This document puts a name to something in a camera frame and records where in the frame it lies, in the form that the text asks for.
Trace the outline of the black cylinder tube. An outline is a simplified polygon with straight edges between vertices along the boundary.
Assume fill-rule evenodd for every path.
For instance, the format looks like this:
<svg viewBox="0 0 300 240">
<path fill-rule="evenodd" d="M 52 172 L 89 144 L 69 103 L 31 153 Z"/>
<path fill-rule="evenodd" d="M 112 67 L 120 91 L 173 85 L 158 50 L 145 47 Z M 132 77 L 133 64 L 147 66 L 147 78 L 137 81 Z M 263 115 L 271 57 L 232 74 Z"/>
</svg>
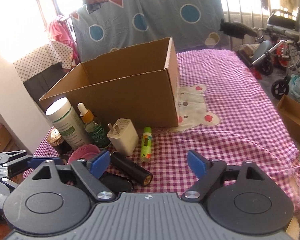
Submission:
<svg viewBox="0 0 300 240">
<path fill-rule="evenodd" d="M 141 186 L 149 185 L 153 179 L 153 174 L 151 172 L 147 171 L 119 152 L 113 152 L 110 154 L 110 162 L 113 166 L 115 166 L 117 169 L 129 176 Z"/>
</svg>

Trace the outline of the pink plastic lid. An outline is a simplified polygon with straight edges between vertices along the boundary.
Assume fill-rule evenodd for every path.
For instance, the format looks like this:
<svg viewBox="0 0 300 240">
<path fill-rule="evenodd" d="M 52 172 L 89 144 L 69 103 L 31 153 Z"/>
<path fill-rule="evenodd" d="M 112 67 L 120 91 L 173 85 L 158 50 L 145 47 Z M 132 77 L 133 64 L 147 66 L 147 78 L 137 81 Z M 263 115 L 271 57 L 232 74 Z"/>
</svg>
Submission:
<svg viewBox="0 0 300 240">
<path fill-rule="evenodd" d="M 100 153 L 100 149 L 92 144 L 83 145 L 75 150 L 72 155 L 69 157 L 68 165 L 70 165 L 73 161 L 78 159 L 90 160 L 96 157 Z"/>
</svg>

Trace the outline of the black oval case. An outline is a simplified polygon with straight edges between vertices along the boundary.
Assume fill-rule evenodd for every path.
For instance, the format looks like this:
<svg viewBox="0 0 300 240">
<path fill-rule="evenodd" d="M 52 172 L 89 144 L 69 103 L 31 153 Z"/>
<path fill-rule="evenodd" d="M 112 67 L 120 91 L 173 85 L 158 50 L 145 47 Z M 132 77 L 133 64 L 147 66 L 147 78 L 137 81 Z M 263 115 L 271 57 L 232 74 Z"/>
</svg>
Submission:
<svg viewBox="0 0 300 240">
<path fill-rule="evenodd" d="M 105 172 L 99 180 L 115 194 L 133 192 L 134 190 L 134 183 L 130 179 L 116 174 Z"/>
</svg>

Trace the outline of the green glass dropper bottle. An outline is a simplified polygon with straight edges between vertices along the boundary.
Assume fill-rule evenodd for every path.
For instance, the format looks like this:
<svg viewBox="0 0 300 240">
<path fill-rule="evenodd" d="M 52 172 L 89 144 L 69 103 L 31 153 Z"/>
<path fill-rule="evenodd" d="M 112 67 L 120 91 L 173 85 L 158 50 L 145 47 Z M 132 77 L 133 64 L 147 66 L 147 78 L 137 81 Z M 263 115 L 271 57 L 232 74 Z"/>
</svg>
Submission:
<svg viewBox="0 0 300 240">
<path fill-rule="evenodd" d="M 77 108 L 80 112 L 80 117 L 84 123 L 84 129 L 91 137 L 92 142 L 99 149 L 105 149 L 110 145 L 110 140 L 107 137 L 107 132 L 101 124 L 101 121 L 85 107 L 83 103 L 79 103 Z"/>
</svg>

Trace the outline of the white power adapter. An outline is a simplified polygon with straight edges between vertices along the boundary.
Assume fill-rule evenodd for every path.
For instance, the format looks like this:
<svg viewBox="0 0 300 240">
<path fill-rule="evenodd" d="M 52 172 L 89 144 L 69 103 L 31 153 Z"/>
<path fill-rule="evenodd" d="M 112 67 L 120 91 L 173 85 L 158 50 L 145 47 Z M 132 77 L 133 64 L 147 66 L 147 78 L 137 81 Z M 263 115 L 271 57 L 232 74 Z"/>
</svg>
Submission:
<svg viewBox="0 0 300 240">
<path fill-rule="evenodd" d="M 138 144 L 139 137 L 132 120 L 120 118 L 115 124 L 108 124 L 107 137 L 117 152 L 131 156 Z"/>
</svg>

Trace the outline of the gold-lidded dark jar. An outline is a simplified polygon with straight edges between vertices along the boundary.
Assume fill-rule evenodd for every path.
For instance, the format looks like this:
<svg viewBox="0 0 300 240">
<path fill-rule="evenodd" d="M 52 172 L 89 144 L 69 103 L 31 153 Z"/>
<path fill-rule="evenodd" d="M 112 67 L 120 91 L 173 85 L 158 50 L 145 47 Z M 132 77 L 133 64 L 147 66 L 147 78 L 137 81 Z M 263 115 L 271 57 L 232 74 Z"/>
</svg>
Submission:
<svg viewBox="0 0 300 240">
<path fill-rule="evenodd" d="M 50 144 L 60 155 L 68 154 L 70 151 L 72 151 L 70 145 L 54 127 L 48 133 L 47 143 Z"/>
</svg>

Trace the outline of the green lip balm tube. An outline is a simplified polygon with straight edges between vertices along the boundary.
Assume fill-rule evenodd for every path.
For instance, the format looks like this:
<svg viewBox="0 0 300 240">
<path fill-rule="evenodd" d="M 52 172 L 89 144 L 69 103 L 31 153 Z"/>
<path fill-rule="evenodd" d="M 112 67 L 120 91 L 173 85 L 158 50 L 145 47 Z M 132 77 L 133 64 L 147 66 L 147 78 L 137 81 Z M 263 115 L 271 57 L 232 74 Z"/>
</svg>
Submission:
<svg viewBox="0 0 300 240">
<path fill-rule="evenodd" d="M 143 163 L 151 161 L 152 129 L 145 127 L 141 138 L 140 160 Z"/>
</svg>

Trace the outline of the pink checkered tablecloth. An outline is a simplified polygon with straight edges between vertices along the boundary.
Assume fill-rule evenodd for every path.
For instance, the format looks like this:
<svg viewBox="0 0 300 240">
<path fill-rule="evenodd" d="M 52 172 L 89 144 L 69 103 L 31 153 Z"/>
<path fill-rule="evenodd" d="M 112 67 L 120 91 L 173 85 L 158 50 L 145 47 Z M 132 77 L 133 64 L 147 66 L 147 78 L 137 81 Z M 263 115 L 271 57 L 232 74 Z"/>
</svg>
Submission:
<svg viewBox="0 0 300 240">
<path fill-rule="evenodd" d="M 184 193 L 196 176 L 187 153 L 228 165 L 256 163 L 291 198 L 300 211 L 299 150 L 274 105 L 253 74 L 229 50 L 176 53 L 179 69 L 178 125 L 151 128 L 153 174 L 137 193 Z"/>
</svg>

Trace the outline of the white green-label bottle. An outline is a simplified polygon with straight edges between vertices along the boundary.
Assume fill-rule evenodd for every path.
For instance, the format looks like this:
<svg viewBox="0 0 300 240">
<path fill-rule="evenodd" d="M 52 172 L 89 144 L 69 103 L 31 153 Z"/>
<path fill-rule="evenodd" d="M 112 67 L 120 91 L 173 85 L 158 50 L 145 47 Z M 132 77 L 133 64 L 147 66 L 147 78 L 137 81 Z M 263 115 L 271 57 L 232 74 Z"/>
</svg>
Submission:
<svg viewBox="0 0 300 240">
<path fill-rule="evenodd" d="M 66 97 L 52 103 L 46 110 L 46 116 L 73 150 L 91 144 L 83 121 Z"/>
</svg>

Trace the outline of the brown cardboard box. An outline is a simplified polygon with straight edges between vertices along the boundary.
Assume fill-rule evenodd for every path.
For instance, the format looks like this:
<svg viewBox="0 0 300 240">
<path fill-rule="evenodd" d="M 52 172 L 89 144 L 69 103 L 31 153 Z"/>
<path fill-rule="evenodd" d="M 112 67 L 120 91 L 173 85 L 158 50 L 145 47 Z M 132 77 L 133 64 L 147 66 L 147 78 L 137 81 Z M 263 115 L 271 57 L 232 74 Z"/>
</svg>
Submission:
<svg viewBox="0 0 300 240">
<path fill-rule="evenodd" d="M 47 109 L 66 97 L 83 103 L 105 125 L 119 118 L 136 129 L 178 125 L 179 69 L 173 39 L 137 44 L 82 62 L 42 98 Z"/>
</svg>

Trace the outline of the small cardboard box on floor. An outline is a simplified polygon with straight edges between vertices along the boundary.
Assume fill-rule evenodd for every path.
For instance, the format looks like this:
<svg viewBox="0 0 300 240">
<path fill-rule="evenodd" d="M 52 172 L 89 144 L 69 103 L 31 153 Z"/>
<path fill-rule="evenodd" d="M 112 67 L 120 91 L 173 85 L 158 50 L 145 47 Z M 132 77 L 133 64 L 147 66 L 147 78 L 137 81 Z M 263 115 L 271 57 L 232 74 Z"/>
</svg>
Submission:
<svg viewBox="0 0 300 240">
<path fill-rule="evenodd" d="M 300 103 L 283 95 L 276 108 L 290 137 L 300 144 Z"/>
</svg>

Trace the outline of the polka dot cloth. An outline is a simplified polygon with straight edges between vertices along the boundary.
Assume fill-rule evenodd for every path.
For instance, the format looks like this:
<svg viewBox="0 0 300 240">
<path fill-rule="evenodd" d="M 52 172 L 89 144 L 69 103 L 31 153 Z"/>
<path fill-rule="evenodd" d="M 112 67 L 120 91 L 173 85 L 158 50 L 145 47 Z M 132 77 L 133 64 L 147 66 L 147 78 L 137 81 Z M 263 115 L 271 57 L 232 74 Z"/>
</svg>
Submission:
<svg viewBox="0 0 300 240">
<path fill-rule="evenodd" d="M 50 41 L 17 60 L 13 65 L 21 81 L 25 82 L 57 63 L 61 63 L 64 69 L 71 69 L 73 49 L 61 42 Z"/>
</svg>

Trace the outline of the pink garment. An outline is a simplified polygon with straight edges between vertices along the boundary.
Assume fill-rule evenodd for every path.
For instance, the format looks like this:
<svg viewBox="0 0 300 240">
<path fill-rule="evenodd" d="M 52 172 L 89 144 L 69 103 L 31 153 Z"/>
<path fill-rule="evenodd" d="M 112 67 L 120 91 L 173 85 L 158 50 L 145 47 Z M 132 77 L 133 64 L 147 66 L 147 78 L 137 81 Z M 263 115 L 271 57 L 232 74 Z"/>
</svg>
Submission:
<svg viewBox="0 0 300 240">
<path fill-rule="evenodd" d="M 73 60 L 76 64 L 80 62 L 75 42 L 72 38 L 72 35 L 68 29 L 66 21 L 62 20 L 62 16 L 57 16 L 47 25 L 47 32 L 50 35 L 50 38 L 54 41 L 65 44 L 73 49 Z"/>
</svg>

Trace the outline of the wheelchair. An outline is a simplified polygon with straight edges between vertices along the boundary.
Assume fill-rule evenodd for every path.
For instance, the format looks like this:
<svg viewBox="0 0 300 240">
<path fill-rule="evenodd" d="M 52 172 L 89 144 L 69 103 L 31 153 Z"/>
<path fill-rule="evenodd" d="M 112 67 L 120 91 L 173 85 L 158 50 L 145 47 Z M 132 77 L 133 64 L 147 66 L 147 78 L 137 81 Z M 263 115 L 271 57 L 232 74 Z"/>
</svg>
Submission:
<svg viewBox="0 0 300 240">
<path fill-rule="evenodd" d="M 282 10 L 274 10 L 267 20 L 266 28 L 258 29 L 262 35 L 252 57 L 242 49 L 236 52 L 248 68 L 263 75 L 271 75 L 275 66 L 285 69 L 285 77 L 276 80 L 271 86 L 271 94 L 277 100 L 289 93 L 292 75 L 300 76 L 300 16 L 293 20 L 285 18 L 284 13 Z"/>
</svg>

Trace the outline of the grey patterned hanging blanket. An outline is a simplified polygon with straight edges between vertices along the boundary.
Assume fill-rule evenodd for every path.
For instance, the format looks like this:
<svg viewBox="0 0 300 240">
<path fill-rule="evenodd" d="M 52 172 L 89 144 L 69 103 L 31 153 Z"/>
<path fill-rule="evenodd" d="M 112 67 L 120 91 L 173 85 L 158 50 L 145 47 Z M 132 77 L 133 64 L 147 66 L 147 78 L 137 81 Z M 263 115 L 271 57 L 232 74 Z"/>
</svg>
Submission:
<svg viewBox="0 0 300 240">
<path fill-rule="evenodd" d="M 177 52 L 227 49 L 220 32 L 221 0 L 108 0 L 73 19 L 81 61 L 132 45 L 171 37 Z"/>
</svg>

